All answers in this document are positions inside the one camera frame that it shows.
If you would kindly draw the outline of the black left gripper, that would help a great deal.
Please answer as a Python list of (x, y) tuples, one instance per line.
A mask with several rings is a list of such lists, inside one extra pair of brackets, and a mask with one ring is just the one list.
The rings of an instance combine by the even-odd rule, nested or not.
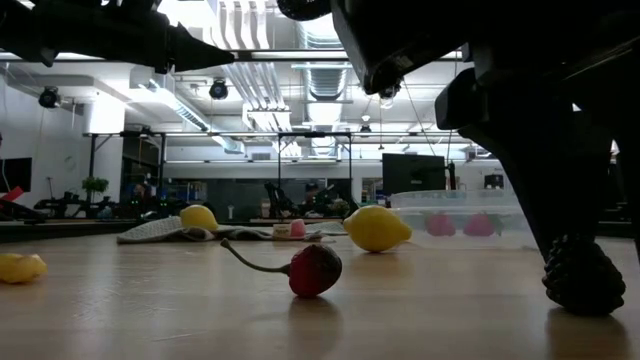
[(151, 67), (166, 74), (227, 65), (235, 56), (226, 50), (194, 38), (182, 25), (169, 27), (168, 18), (158, 12), (161, 0), (117, 1), (118, 30), (116, 58)]

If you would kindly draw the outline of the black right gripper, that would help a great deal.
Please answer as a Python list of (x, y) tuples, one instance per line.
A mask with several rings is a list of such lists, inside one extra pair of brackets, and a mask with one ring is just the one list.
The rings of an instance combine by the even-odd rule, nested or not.
[[(474, 64), (439, 95), (440, 127), (499, 160), (541, 256), (565, 236), (595, 232), (612, 137), (639, 240), (639, 4), (636, 1), (463, 1), (445, 5), (433, 29), (440, 53), (465, 48)], [(607, 129), (523, 131), (516, 114), (578, 106)]]

